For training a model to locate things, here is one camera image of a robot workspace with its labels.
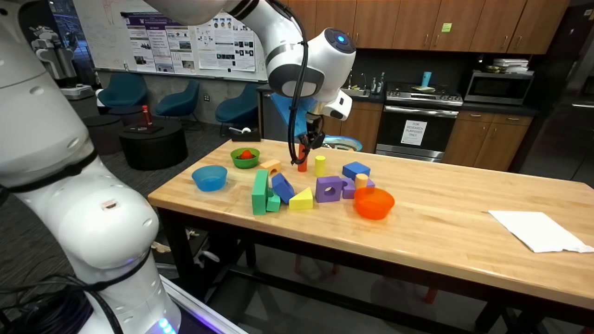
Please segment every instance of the wooden table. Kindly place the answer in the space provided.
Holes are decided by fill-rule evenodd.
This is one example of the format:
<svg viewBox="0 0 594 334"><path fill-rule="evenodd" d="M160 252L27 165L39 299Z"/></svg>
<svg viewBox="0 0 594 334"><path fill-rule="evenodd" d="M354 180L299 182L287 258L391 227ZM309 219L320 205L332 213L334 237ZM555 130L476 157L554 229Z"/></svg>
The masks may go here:
<svg viewBox="0 0 594 334"><path fill-rule="evenodd" d="M371 168L371 179L394 196L396 205L379 221L360 217L352 200L314 203L312 210L282 206L278 213L253 216L256 169L237 169L229 156L247 146L260 150L261 162L281 160L296 192L305 187L315 192L316 155L326 157L327 175L341 175L343 165L359 161ZM279 248L293 245L304 255L520 309L555 310L558 319L593 325L594 254L535 254L488 213L544 212L594 245L594 190L586 184L325 148L311 153L304 173L288 160L286 143L228 141L148 200L159 208L170 239L181 238L186 224ZM228 169L222 190L204 193L194 185L192 172L207 165ZM191 263L191 255L182 255L186 246L172 245L172 251L180 276L196 275L195 269L181 267ZM349 258L337 259L345 255Z"/></svg>

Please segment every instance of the blue bowl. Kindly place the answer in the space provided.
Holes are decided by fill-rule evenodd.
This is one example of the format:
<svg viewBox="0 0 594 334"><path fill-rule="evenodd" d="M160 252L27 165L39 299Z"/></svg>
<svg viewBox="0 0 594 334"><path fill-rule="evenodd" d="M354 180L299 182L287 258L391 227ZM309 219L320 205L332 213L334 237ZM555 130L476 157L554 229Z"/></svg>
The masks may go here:
<svg viewBox="0 0 594 334"><path fill-rule="evenodd" d="M227 181L227 169L217 165L198 168L192 173L192 179L202 191L217 191Z"/></svg>

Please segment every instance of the stove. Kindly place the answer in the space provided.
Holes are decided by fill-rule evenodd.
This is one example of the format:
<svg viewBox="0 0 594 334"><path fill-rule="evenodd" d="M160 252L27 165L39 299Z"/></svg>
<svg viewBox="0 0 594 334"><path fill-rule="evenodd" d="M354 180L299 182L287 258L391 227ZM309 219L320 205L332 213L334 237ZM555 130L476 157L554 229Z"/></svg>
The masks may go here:
<svg viewBox="0 0 594 334"><path fill-rule="evenodd" d="M437 88L434 92L421 92L412 89L415 85L388 83L386 85L386 105L418 106L457 111L462 107L462 97L447 88Z"/></svg>
<svg viewBox="0 0 594 334"><path fill-rule="evenodd" d="M387 83L375 153L441 162L462 97L443 87L428 93L414 86Z"/></svg>

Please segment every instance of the microwave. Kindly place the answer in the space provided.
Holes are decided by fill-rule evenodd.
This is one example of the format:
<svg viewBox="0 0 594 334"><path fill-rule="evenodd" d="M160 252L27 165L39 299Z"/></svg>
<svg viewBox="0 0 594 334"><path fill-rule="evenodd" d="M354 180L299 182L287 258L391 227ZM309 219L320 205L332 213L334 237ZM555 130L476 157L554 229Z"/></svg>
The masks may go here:
<svg viewBox="0 0 594 334"><path fill-rule="evenodd" d="M531 74L473 72L461 91L464 102L521 105L533 79Z"/></svg>

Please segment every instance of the sink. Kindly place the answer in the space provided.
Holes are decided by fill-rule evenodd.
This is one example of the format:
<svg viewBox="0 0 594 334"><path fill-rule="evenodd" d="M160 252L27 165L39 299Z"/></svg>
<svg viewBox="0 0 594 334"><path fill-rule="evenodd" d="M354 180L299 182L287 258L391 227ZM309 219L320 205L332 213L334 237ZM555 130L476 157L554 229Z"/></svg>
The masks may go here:
<svg viewBox="0 0 594 334"><path fill-rule="evenodd" d="M348 96L369 96L369 90L356 90L341 88Z"/></svg>

